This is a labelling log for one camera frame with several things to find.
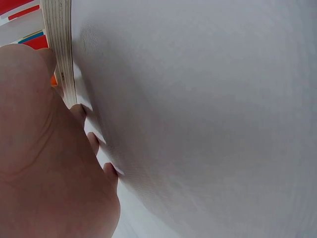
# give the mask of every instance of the skin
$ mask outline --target skin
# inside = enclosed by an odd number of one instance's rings
[[[118,176],[99,166],[82,106],[51,87],[55,66],[49,49],[0,48],[0,237],[109,238]]]

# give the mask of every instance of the hand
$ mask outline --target hand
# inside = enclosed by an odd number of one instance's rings
[[[51,50],[0,48],[0,237],[109,238],[120,214],[117,174],[98,140],[51,87]]]

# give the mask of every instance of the white surface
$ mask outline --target white surface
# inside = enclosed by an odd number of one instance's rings
[[[9,16],[12,16],[12,15],[18,13],[18,12],[21,12],[23,10],[26,10],[26,9],[28,9],[30,7],[33,7],[33,6],[36,6],[36,5],[39,5],[39,4],[40,4],[40,0],[33,0],[33,1],[29,2],[29,3],[27,3],[27,4],[24,4],[22,6],[19,6],[19,7],[15,8],[15,9],[13,9],[11,11],[8,11],[8,12],[2,14],[1,18],[2,19],[7,18]]]
[[[0,25],[0,46],[44,29],[41,9]]]
[[[128,188],[118,237],[317,237],[316,8],[73,1],[83,97]]]

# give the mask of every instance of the book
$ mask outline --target book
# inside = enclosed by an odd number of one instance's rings
[[[57,65],[52,85],[64,92],[70,108],[76,104],[71,49],[71,0],[4,0],[0,5],[0,46],[18,43],[50,48]]]

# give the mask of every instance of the finger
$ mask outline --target finger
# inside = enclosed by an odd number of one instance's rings
[[[104,173],[110,182],[110,185],[113,187],[115,191],[117,191],[118,187],[118,174],[114,169],[111,163],[105,163],[104,165]]]
[[[56,57],[52,50],[50,49],[39,49],[37,52],[40,54],[40,56],[43,58],[46,67],[48,69],[48,73],[50,77],[53,75],[55,67],[56,67]]]
[[[71,107],[70,111],[73,113],[74,117],[78,120],[78,122],[84,127],[86,112],[81,104],[76,104]]]
[[[60,95],[61,98],[64,97],[64,92],[61,87],[59,87],[58,85],[53,85],[52,88],[56,90],[56,92]]]
[[[88,137],[89,143],[91,145],[91,148],[94,151],[94,154],[97,155],[98,151],[99,151],[99,141],[98,141],[97,137],[92,132],[89,132],[87,137]]]

